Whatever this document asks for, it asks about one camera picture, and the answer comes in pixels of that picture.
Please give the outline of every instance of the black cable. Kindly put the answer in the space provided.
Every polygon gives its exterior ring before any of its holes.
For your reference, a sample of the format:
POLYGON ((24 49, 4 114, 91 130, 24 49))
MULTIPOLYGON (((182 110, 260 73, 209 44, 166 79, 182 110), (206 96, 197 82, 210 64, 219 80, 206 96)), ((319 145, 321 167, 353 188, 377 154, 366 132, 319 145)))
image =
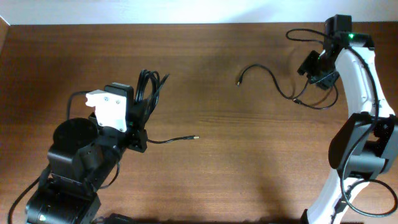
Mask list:
POLYGON ((298 97, 300 97, 301 95, 304 94, 304 92, 305 92, 305 90, 307 89, 307 86, 308 86, 310 80, 307 80, 307 82, 305 83, 305 85, 304 85, 304 87, 303 87, 303 90, 302 90, 297 96, 293 96, 293 95, 292 95, 292 96, 287 96, 287 95, 285 95, 285 93, 283 93, 282 90, 279 88, 278 82, 277 82, 276 77, 275 77, 275 75, 273 74, 273 72, 272 72, 268 67, 266 67, 265 65, 262 65, 262 64, 260 64, 260 63, 255 63, 255 64, 252 64, 252 65, 248 66, 247 68, 245 68, 245 69, 243 70, 241 76, 239 77, 237 86, 240 86, 240 84, 242 84, 242 82, 243 82, 243 75, 244 75, 250 68, 253 68, 253 67, 260 67, 260 68, 266 70, 266 71, 269 73, 269 75, 272 77, 272 80, 274 81, 276 90, 280 93, 280 95, 282 95, 282 97, 285 98, 286 100, 292 100, 292 101, 293 101, 294 103, 296 103, 296 104, 303 105, 303 106, 305 106, 305 107, 307 107, 307 108, 310 108, 310 109, 313 109, 313 110, 325 110, 325 109, 331 108, 331 107, 337 102, 337 100, 338 100, 338 90, 337 90, 336 85, 333 85, 333 87, 334 87, 335 90, 336 90, 336 98, 335 98, 335 100, 333 101, 333 103, 330 104, 330 105, 328 105, 328 106, 318 108, 318 107, 315 107, 315 106, 310 106, 310 105, 308 105, 308 104, 302 102, 301 100, 299 100, 298 97))
MULTIPOLYGON (((149 80, 152 83, 152 93, 149 95, 147 99, 147 108, 145 112, 145 118, 144 121, 147 122, 149 119, 149 116, 152 114, 152 112, 155 110, 157 102, 159 101, 159 92, 163 87, 163 84, 166 82, 166 79, 169 77, 169 74, 166 74, 162 80, 160 80, 160 75, 156 71, 148 71, 148 70, 142 70, 141 73, 139 74, 138 78, 138 83, 137 83, 137 90, 136 90, 136 99, 135 103, 141 103, 144 101, 144 92, 145 88, 149 82, 149 80)), ((179 138, 173 138, 169 139, 166 141, 153 141, 148 139, 148 142, 154 143, 154 144, 164 144, 164 143, 169 143, 172 141, 178 141, 178 140, 191 140, 191 139, 198 139, 198 136, 184 136, 184 137, 179 137, 179 138)))
POLYGON ((305 106, 305 107, 307 107, 307 108, 310 108, 310 109, 313 109, 313 110, 326 110, 326 109, 329 109, 329 108, 331 108, 334 104, 336 104, 336 102, 337 102, 337 100, 338 100, 338 90, 337 90, 336 84, 333 84, 333 87, 335 88, 335 91, 336 91, 336 98, 335 98, 335 100, 334 100, 330 105, 328 105, 328 106, 324 106, 324 107, 321 107, 321 108, 315 107, 315 106, 310 106, 310 105, 308 105, 308 104, 302 102, 302 101, 299 100, 299 99, 293 99, 293 102, 296 103, 296 104, 299 104, 299 105, 303 105, 303 106, 305 106))
POLYGON ((111 182, 108 185, 99 187, 99 189, 107 189, 109 186, 111 186, 112 183, 116 180, 116 178, 118 178, 119 172, 120 172, 120 161, 118 162, 118 168, 116 169, 116 173, 111 182))
POLYGON ((165 144, 165 143, 170 143, 170 142, 178 141, 178 140, 192 140, 192 139, 198 139, 198 138, 199 138, 199 136, 184 136, 184 137, 169 139, 166 141, 153 141, 153 140, 148 139, 148 142, 153 143, 153 144, 165 144))
POLYGON ((85 94, 87 94, 87 93, 89 93, 89 92, 90 92, 90 91, 78 91, 78 92, 76 92, 76 93, 72 93, 72 95, 69 96, 68 104, 67 104, 67 120, 69 120, 69 117, 70 117, 70 107, 71 107, 71 105, 72 105, 72 100, 73 100, 73 98, 74 98, 75 96, 78 96, 78 95, 85 95, 85 94))
POLYGON ((377 218, 377 217, 386 217, 386 216, 389 216, 389 215, 393 214, 393 213, 398 209, 397 194, 394 192, 394 190, 393 190, 390 186, 388 186, 386 183, 382 182, 381 180, 361 180, 361 181, 359 181, 359 182, 360 182, 360 183, 365 183, 365 182, 374 182, 374 183, 378 183, 378 184, 381 184, 381 185, 385 186, 385 187, 391 192, 392 196, 394 197, 394 206, 393 206, 393 208, 392 208, 391 210, 389 210, 388 212, 385 212, 385 213, 369 213, 369 212, 364 212, 364 211, 362 211, 362 210, 356 208, 353 204, 351 204, 351 202, 349 202, 347 193, 346 193, 345 188, 344 188, 344 178, 345 178, 345 175, 346 175, 346 168, 347 168, 347 164, 348 164, 349 159, 350 159, 351 156, 353 155, 356 146, 357 146, 366 136, 368 136, 368 134, 371 133, 371 131, 374 129, 374 127, 376 127, 377 121, 378 121, 378 119, 379 119, 379 103, 380 103, 380 102, 379 102, 379 97, 378 97, 378 95, 377 95, 376 83, 375 83, 375 81, 374 81, 374 79, 373 79, 373 76, 372 76, 372 73, 371 73, 371 71, 370 71, 369 65, 368 65, 368 64, 365 62, 365 60, 360 56, 360 54, 357 53, 357 51, 355 51, 351 46, 342 43, 342 41, 339 40, 339 39, 335 39, 335 38, 333 38, 333 37, 331 37, 331 36, 328 36, 328 35, 326 35, 326 34, 324 34, 324 33, 321 33, 321 32, 316 31, 316 30, 311 30, 311 29, 292 29, 292 30, 289 30, 289 31, 286 32, 286 38, 291 39, 291 40, 296 40, 296 41, 310 41, 310 40, 305 40, 305 39, 304 39, 304 40, 301 40, 301 39, 293 39, 293 38, 290 38, 290 37, 289 37, 289 33, 293 32, 293 31, 306 31, 306 32, 311 32, 311 33, 314 33, 314 34, 321 35, 321 36, 323 36, 323 37, 325 37, 325 38, 327 38, 327 39, 333 40, 333 41, 339 43, 339 44, 340 44, 341 46, 343 46, 344 48, 348 49, 351 53, 353 53, 353 54, 358 58, 358 60, 361 62, 361 64, 363 65, 363 67, 364 67, 364 69, 365 69, 365 71, 366 71, 366 74, 368 75, 368 77, 369 77, 369 79, 370 79, 370 81, 371 81, 371 84, 372 84, 372 91, 373 91, 374 101, 375 101, 375 102, 374 102, 374 103, 375 103, 375 115, 374 115, 374 120, 373 120, 372 124, 371 124, 370 127, 365 131, 365 133, 363 133, 363 134, 361 135, 361 137, 359 137, 359 139, 353 144, 353 146, 352 146, 351 149, 349 150, 348 156, 346 157, 346 159, 345 159, 345 161, 344 161, 344 163, 343 163, 343 169, 342 169, 342 172, 341 172, 341 173, 342 173, 342 177, 340 178, 341 195, 342 195, 342 197, 344 198, 344 200, 346 201, 347 205, 348 205, 352 210, 354 210, 355 212, 357 212, 357 213, 359 213, 359 214, 361 214, 361 215, 365 215, 365 216, 368 216, 368 217, 376 217, 376 218, 377 218))
POLYGON ((40 177, 38 177, 33 183, 31 183, 28 188, 26 188, 23 193, 15 200, 15 202, 11 205, 10 210, 8 211, 7 223, 12 224, 12 214, 14 213, 15 208, 17 207, 18 203, 22 200, 22 198, 29 192, 37 183, 39 183, 40 177))

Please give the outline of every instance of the cable tip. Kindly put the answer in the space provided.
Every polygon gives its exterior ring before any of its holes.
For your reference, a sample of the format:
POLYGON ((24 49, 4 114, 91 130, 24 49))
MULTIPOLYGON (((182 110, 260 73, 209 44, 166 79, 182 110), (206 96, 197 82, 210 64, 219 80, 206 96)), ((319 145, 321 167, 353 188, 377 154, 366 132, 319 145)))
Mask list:
POLYGON ((293 99, 293 102, 296 103, 296 104, 299 104, 299 105, 301 105, 303 103, 301 100, 299 100, 297 98, 293 99))

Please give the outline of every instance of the white wall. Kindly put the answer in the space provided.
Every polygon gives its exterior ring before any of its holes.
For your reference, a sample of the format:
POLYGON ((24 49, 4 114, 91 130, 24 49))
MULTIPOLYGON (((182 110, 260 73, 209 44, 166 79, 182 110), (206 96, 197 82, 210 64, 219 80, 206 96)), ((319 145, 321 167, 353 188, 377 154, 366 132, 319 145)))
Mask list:
POLYGON ((17 24, 398 21, 398 0, 0 0, 17 24))

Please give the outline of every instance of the wooden table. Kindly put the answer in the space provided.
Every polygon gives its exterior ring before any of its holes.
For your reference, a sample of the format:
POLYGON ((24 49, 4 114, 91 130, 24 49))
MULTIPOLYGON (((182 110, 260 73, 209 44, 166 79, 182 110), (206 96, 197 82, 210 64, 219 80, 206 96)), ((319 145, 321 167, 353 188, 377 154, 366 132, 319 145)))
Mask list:
MULTIPOLYGON (((119 82, 136 86, 141 69, 170 73, 147 123, 151 139, 199 135, 200 140, 127 151, 115 183, 99 191, 98 215, 198 222, 298 220, 328 177, 328 146, 348 118, 340 98, 326 111, 283 99, 270 76, 254 69, 238 88, 241 70, 263 63, 281 89, 300 91, 296 70, 320 45, 288 41, 288 29, 323 24, 11 26, 0 57, 0 220, 47 165, 55 128, 69 95, 119 82)), ((381 85, 398 111, 398 24, 361 23, 376 44, 381 85)), ((310 86, 303 101, 327 92, 310 86)), ((321 105, 333 101, 334 93, 321 105)), ((87 117, 83 97, 72 116, 87 117)), ((379 178, 398 190, 397 162, 379 178)), ((21 201, 14 223, 24 220, 21 201)), ((372 212, 392 206, 387 190, 371 185, 355 205, 372 212)), ((349 211, 345 221, 396 223, 349 211)))

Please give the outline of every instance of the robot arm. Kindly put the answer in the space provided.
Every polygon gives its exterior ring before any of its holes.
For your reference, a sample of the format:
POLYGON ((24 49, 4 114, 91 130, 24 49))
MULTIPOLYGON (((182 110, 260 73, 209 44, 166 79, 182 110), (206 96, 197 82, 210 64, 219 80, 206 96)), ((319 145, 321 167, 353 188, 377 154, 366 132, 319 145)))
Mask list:
POLYGON ((107 187, 102 184, 114 166, 119 169, 125 150, 147 148, 144 102, 134 104, 133 96, 131 86, 119 83, 89 92, 86 104, 96 107, 95 114, 68 119, 55 130, 50 164, 26 206, 27 223, 92 221, 101 205, 97 191, 107 187))
POLYGON ((379 122, 374 130, 374 134, 379 137, 379 140, 377 142, 367 141, 366 139, 361 141, 354 150, 353 156, 349 159, 348 172, 342 173, 342 163, 348 156, 349 149, 360 135, 368 129, 372 118, 375 116, 374 93, 368 74, 357 56, 348 49, 327 46, 328 42, 325 41, 326 47, 324 46, 324 48, 338 52, 338 55, 327 54, 324 50, 318 60, 327 60, 325 58, 328 57, 329 60, 335 61, 333 73, 340 75, 343 81, 349 120, 330 144, 331 171, 329 177, 315 203, 304 211, 301 223, 340 223, 348 209, 341 194, 340 179, 344 178, 343 184, 346 194, 349 201, 352 202, 360 191, 368 186, 369 182, 362 182, 354 188, 352 186, 362 180, 376 179, 378 174, 387 172, 397 157, 397 153, 394 152, 398 141, 396 117, 384 97, 377 77, 373 43, 369 36, 361 34, 358 34, 360 37, 359 40, 356 40, 357 34, 347 33, 347 31, 351 32, 351 27, 347 28, 348 30, 345 32, 339 30, 340 24, 346 26, 347 23, 351 23, 351 18, 348 21, 346 19, 345 16, 336 15, 326 21, 326 33, 340 35, 343 38, 346 36, 353 50, 364 59, 370 68, 379 98, 379 122))

